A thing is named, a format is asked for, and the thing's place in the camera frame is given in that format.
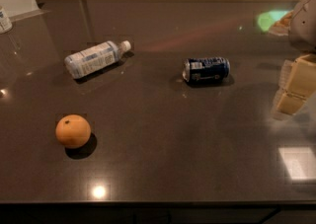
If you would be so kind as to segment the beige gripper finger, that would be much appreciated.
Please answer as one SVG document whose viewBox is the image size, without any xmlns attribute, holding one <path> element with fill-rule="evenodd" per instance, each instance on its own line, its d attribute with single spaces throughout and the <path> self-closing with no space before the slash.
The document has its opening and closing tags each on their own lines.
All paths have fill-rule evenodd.
<svg viewBox="0 0 316 224">
<path fill-rule="evenodd" d="M 278 84 L 281 88 L 284 88 L 287 80 L 289 78 L 293 62 L 291 60 L 286 60 L 280 70 Z"/>
<path fill-rule="evenodd" d="M 303 54 L 292 62 L 287 83 L 275 96 L 275 110 L 287 115 L 296 114 L 316 92 L 316 55 Z"/>
</svg>

